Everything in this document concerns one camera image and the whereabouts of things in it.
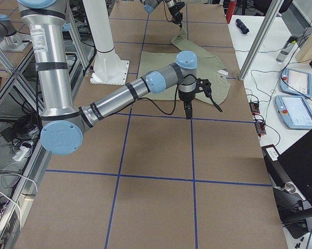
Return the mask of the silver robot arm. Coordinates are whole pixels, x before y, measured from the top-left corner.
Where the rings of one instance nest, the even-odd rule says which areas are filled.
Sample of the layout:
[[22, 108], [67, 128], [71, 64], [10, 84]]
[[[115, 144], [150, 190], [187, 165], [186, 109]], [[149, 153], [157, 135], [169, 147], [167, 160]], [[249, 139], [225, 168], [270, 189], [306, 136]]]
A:
[[141, 0], [140, 2], [143, 4], [147, 13], [152, 13], [161, 3], [163, 3], [164, 7], [168, 8], [168, 11], [172, 16], [170, 20], [166, 17], [166, 20], [182, 28], [183, 14], [181, 10], [185, 6], [184, 2], [175, 0]]
[[56, 155], [75, 152], [83, 134], [100, 121], [148, 93], [160, 93], [196, 74], [197, 56], [181, 51], [174, 63], [125, 83], [89, 106], [75, 107], [67, 68], [62, 29], [66, 1], [19, 1], [20, 15], [30, 28], [45, 109], [41, 114], [43, 147]]

